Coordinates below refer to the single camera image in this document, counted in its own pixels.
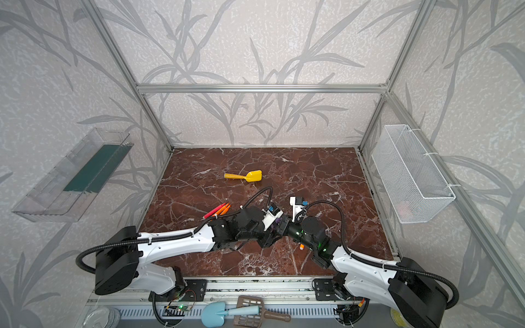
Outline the orange highlighter pen group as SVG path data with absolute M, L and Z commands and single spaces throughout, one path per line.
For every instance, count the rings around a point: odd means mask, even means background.
M 223 207 L 221 207 L 219 210 L 217 210 L 213 215 L 212 217 L 218 217 L 219 214 L 228 206 L 230 205 L 229 203 L 225 204 Z

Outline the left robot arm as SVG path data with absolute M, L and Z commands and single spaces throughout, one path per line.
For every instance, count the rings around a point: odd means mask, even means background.
M 240 241 L 272 245 L 283 211 L 271 204 L 265 210 L 250 206 L 225 217 L 208 218 L 198 227 L 162 233 L 121 229 L 103 245 L 80 253 L 75 263 L 95 276 L 94 291 L 109 295 L 126 288 L 163 295 L 173 291 L 181 278 L 175 269 L 159 266 L 166 258 L 207 253 L 232 247 Z

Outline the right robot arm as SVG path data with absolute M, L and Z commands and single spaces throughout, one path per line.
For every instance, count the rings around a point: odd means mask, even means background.
M 410 258 L 380 260 L 347 249 L 326 236 L 315 217 L 294 222 L 285 216 L 276 232 L 309 248 L 317 265 L 336 273 L 334 289 L 341 299 L 363 297 L 389 306 L 413 327 L 439 327 L 445 311 L 459 301 L 457 287 L 446 278 Z

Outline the pink highlighter pen upper group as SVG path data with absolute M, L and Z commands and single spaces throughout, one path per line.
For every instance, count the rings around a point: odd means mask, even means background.
M 224 208 L 226 205 L 227 205 L 227 203 L 223 203 L 223 204 L 217 206 L 217 207 L 214 208 L 213 210 L 209 211 L 206 215 L 204 215 L 204 216 L 203 216 L 203 219 L 208 219 L 210 216 L 216 214 L 219 210 L 221 210 L 222 208 Z

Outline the yellow toy shovel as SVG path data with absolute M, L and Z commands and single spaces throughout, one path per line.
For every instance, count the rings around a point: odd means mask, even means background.
M 263 173 L 261 170 L 248 172 L 246 175 L 239 174 L 229 174 L 225 173 L 224 178 L 226 179 L 235 179 L 235 180 L 245 180 L 248 183 L 259 182 L 262 180 Z

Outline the brown toy spatula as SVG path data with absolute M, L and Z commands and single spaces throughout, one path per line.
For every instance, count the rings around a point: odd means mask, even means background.
M 230 314 L 234 314 L 233 325 L 237 327 L 261 327 L 262 322 L 267 319 L 291 322 L 289 314 L 269 311 L 261 298 L 245 295 L 239 296 L 237 308 L 230 311 Z

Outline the light blue toy shovel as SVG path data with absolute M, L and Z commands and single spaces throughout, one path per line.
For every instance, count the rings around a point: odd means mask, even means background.
M 226 303 L 213 302 L 208 304 L 201 314 L 201 322 L 205 327 L 221 327 L 224 325 L 226 316 L 235 315 L 257 315 L 261 313 L 258 306 L 237 307 L 226 309 Z

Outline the yellow green tape roll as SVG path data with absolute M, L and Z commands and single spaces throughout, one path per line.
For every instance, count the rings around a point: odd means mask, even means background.
M 393 323 L 397 326 L 397 327 L 401 327 L 401 328 L 408 328 L 409 327 L 409 324 L 407 323 L 407 321 L 403 318 L 402 314 L 391 308 L 390 309 L 390 317 L 393 321 Z

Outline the clear round lid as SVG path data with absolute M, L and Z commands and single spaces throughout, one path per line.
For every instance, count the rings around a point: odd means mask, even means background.
M 98 307 L 91 311 L 81 324 L 82 328 L 116 328 L 120 322 L 119 311 L 112 307 Z

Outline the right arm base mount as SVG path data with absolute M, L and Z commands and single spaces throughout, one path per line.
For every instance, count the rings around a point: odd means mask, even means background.
M 338 273 L 331 278 L 313 280 L 313 290 L 317 301 L 348 301 L 354 296 L 345 288 L 346 274 Z

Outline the aluminium front rail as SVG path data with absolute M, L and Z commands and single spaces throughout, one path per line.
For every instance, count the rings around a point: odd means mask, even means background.
M 224 301 L 235 305 L 242 295 L 259 297 L 265 305 L 316 303 L 314 280 L 316 276 L 217 276 L 206 277 L 206 291 L 202 301 L 190 299 L 188 304 L 205 305 Z M 110 295 L 92 293 L 88 305 L 147 306 L 150 292 L 126 288 Z

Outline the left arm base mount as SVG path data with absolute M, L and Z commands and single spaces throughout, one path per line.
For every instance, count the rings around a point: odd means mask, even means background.
M 153 301 L 153 299 L 155 299 L 156 302 L 204 301 L 208 281 L 206 279 L 185 280 L 179 267 L 174 266 L 172 269 L 174 269 L 176 276 L 175 287 L 162 295 L 151 292 L 148 300 Z

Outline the clear plastic wall bin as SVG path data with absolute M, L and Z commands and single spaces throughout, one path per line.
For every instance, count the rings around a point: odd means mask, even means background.
M 31 222 L 79 221 L 133 146 L 129 133 L 93 128 L 12 212 Z

